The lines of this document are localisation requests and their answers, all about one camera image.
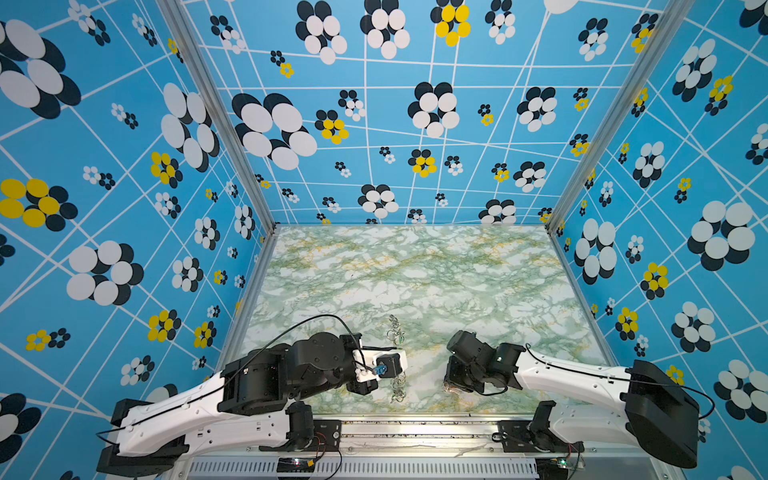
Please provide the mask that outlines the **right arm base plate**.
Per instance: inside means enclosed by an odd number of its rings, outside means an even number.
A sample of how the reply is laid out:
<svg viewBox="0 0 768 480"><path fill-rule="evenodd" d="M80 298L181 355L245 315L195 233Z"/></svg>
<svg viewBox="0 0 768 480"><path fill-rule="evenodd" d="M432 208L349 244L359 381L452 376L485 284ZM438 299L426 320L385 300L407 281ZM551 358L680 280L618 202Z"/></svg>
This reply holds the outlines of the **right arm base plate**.
<svg viewBox="0 0 768 480"><path fill-rule="evenodd" d="M567 443L549 431L547 427L535 430L532 421L502 420L491 435L493 442L500 443L505 453L553 453L576 454L584 452L582 442Z"/></svg>

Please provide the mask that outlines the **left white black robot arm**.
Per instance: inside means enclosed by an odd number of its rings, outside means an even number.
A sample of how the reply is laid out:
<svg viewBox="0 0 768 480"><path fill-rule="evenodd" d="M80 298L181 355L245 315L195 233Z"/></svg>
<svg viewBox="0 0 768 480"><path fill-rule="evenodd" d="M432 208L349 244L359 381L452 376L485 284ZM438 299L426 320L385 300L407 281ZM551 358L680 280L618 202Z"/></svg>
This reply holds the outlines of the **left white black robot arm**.
<svg viewBox="0 0 768 480"><path fill-rule="evenodd" d="M317 333L253 350L165 400L121 400L111 419L115 437L102 450L96 469L145 477L216 450L303 450L318 438L307 399L341 387L368 395L380 381L405 372L404 351L363 347L359 340L357 334Z"/></svg>

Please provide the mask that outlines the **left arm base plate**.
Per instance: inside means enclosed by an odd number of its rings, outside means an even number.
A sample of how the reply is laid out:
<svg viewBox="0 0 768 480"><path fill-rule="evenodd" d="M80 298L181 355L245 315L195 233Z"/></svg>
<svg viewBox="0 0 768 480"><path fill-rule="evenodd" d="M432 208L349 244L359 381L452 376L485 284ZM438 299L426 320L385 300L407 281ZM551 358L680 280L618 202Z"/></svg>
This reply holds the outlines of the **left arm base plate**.
<svg viewBox="0 0 768 480"><path fill-rule="evenodd" d="M261 452L338 452L342 434L342 421L316 419L309 429L299 430L298 436L289 438L277 447L259 446Z"/></svg>

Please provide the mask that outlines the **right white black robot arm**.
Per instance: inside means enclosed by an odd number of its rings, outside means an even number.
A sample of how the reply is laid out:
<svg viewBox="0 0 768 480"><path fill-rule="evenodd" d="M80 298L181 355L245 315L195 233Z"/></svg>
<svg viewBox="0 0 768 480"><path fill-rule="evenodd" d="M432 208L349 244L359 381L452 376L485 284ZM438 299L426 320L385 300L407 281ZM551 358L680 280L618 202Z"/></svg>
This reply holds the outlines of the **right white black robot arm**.
<svg viewBox="0 0 768 480"><path fill-rule="evenodd" d="M459 331L447 344L445 383L487 396L511 390L553 392L570 403L545 400L529 422L502 421L493 437L505 449L580 454L588 442L638 447L682 469L698 465L700 407L656 365L595 366L553 358L528 345L492 347Z"/></svg>

